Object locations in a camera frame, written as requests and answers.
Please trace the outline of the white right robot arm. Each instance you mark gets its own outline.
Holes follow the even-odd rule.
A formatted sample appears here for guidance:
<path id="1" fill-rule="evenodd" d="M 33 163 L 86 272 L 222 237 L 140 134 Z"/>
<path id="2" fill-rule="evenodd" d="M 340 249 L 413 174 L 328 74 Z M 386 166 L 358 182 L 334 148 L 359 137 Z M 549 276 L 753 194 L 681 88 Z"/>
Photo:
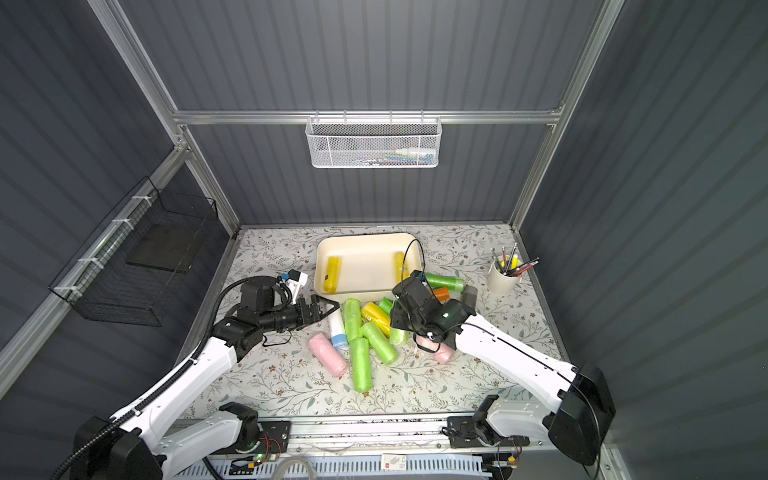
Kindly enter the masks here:
<path id="1" fill-rule="evenodd" d="M 395 328 L 492 366 L 540 402 L 536 411 L 522 410 L 498 395 L 487 396 L 472 417 L 480 442 L 494 446 L 511 437 L 546 436 L 571 460 L 584 466 L 598 463 L 616 415 L 600 368 L 578 368 L 549 357 L 504 333 L 472 306 L 438 300 L 419 273 L 398 283 L 392 293 Z"/>

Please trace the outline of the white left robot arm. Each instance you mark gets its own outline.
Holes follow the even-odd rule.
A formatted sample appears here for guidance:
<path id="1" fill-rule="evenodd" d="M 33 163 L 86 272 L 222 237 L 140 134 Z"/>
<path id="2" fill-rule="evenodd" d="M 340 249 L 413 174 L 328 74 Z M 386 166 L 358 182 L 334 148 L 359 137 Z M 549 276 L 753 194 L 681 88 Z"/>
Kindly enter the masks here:
<path id="1" fill-rule="evenodd" d="M 102 419 L 93 417 L 77 431 L 72 453 L 54 470 L 61 479 L 167 479 L 209 455 L 231 448 L 259 453 L 271 438 L 258 412 L 231 401 L 211 416 L 176 433 L 169 430 L 193 400 L 221 374 L 235 367 L 269 333 L 293 333 L 340 311 L 338 302 L 312 295 L 306 299 L 281 276 L 250 276 L 226 286 L 241 301 L 222 318 L 210 318 L 197 346 L 155 385 Z"/>

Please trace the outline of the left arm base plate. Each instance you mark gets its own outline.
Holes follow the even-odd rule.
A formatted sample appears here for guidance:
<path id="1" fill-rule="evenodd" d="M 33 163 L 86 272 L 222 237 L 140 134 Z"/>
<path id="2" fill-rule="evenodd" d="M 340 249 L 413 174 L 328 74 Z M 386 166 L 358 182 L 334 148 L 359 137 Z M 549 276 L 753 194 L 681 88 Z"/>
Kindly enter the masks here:
<path id="1" fill-rule="evenodd" d="M 257 427 L 248 427 L 236 442 L 213 452 L 213 455 L 281 455 L 287 451 L 292 422 L 260 420 Z"/>

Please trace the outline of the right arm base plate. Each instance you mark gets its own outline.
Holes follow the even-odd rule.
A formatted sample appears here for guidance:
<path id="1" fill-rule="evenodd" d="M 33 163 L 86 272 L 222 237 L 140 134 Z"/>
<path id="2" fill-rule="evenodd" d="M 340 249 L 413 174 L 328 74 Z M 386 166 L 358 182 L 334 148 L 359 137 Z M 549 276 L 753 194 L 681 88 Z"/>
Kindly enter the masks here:
<path id="1" fill-rule="evenodd" d="M 519 449 L 530 445 L 526 436 L 502 437 L 487 420 L 489 409 L 499 402 L 498 395 L 488 395 L 471 416 L 450 416 L 440 430 L 454 449 L 474 447 L 511 447 Z"/>

